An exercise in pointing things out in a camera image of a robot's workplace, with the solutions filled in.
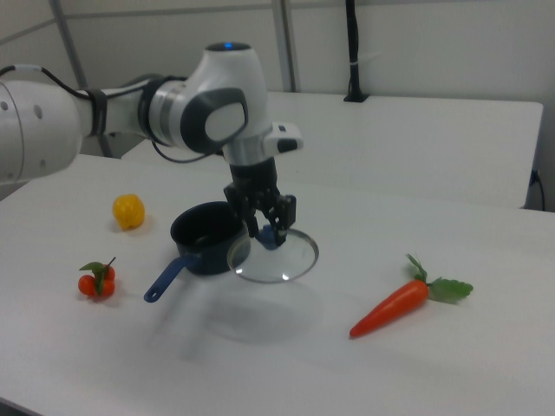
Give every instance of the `saucepan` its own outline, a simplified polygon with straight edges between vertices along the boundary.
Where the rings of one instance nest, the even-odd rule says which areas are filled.
[[[144,295],[145,301],[158,301],[184,268],[200,276],[227,272],[227,253],[246,233],[245,225],[227,202],[208,202],[183,212],[170,230],[180,255],[156,279]],[[245,247],[240,256],[246,259],[249,252],[250,247]]]

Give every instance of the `tomato stem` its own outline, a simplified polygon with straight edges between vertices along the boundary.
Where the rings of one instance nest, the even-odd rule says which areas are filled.
[[[110,260],[110,263],[108,263],[106,265],[106,267],[104,268],[104,269],[106,269],[106,271],[108,271],[108,268],[110,267],[110,264],[112,264],[114,262],[114,260],[115,260],[115,257],[112,260]]]

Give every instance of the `toy carrot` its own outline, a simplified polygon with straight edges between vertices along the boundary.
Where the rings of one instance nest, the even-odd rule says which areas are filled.
[[[414,257],[408,260],[418,269],[415,279],[392,293],[387,299],[364,316],[349,332],[351,338],[366,335],[379,327],[406,315],[421,306],[428,298],[437,302],[456,303],[473,289],[468,283],[446,280],[442,277],[426,283],[428,273]]]

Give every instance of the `blue handle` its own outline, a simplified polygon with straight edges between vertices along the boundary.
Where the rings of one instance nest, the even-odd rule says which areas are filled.
[[[156,279],[156,282],[154,282],[147,293],[145,293],[145,301],[152,303],[160,299],[160,296],[162,296],[167,287],[170,285],[171,282],[173,282],[173,279],[175,279],[180,271],[184,267],[193,266],[198,261],[199,259],[193,256],[180,256],[174,258],[174,260],[172,260],[170,264],[167,265],[166,269],[162,271],[160,277]]]
[[[276,244],[276,238],[274,237],[274,230],[271,228],[271,225],[266,224],[262,227],[262,230],[260,230],[255,238],[267,250],[275,250],[278,247]]]

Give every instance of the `pot handle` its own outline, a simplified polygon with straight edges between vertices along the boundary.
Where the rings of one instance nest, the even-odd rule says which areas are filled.
[[[198,261],[199,259],[193,256],[180,256],[174,258],[174,260],[172,260],[170,264],[167,265],[166,269],[162,271],[162,274],[160,275],[160,277],[158,277],[158,279],[156,279],[156,282],[154,282],[150,289],[147,290],[147,293],[145,293],[143,299],[150,303],[158,301],[158,299],[160,299],[160,296],[162,296],[167,287],[170,285],[171,282],[173,282],[173,279],[175,279],[180,271],[184,267],[193,266]]]

